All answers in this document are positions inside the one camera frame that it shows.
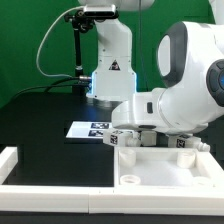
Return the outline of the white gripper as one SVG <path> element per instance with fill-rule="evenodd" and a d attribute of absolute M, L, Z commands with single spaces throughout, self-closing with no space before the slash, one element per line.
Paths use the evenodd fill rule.
<path fill-rule="evenodd" d="M 163 92 L 163 88 L 155 88 L 151 92 L 135 93 L 112 111 L 112 127 L 166 132 L 167 122 L 159 109 L 159 100 Z"/>

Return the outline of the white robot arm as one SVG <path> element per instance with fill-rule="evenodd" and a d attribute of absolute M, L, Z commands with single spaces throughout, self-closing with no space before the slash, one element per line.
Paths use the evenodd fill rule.
<path fill-rule="evenodd" d="M 98 32 L 98 67 L 87 97 L 120 103 L 117 129 L 197 133 L 224 115 L 224 0 L 208 0 L 213 24 L 178 22 L 162 37 L 157 65 L 162 88 L 138 92 L 131 68 L 131 32 L 116 11 L 149 8 L 155 0 L 78 0 Z"/>

